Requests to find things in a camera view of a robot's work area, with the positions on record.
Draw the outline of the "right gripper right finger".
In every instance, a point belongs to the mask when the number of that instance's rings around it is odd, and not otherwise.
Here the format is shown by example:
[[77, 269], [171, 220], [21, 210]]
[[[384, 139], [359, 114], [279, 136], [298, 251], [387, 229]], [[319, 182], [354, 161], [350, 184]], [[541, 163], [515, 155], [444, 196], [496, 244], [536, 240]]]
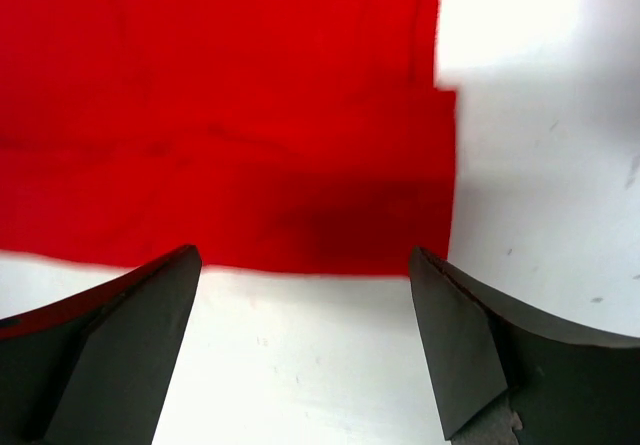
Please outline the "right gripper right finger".
[[446, 441], [638, 443], [638, 338], [528, 305], [423, 248], [409, 277]]

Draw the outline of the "red t shirt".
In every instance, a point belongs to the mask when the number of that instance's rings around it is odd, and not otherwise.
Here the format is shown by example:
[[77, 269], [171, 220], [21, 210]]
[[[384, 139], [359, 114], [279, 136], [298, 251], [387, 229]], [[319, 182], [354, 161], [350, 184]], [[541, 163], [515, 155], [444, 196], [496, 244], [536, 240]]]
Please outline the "red t shirt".
[[404, 275], [446, 256], [440, 0], [1, 0], [1, 246]]

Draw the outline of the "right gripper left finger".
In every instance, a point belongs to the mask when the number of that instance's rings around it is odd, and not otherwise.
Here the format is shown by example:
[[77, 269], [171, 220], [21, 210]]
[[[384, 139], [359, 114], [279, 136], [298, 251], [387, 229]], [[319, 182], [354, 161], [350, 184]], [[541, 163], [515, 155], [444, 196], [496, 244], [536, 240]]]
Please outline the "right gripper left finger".
[[151, 443], [201, 268], [198, 249], [182, 246], [2, 319], [2, 443]]

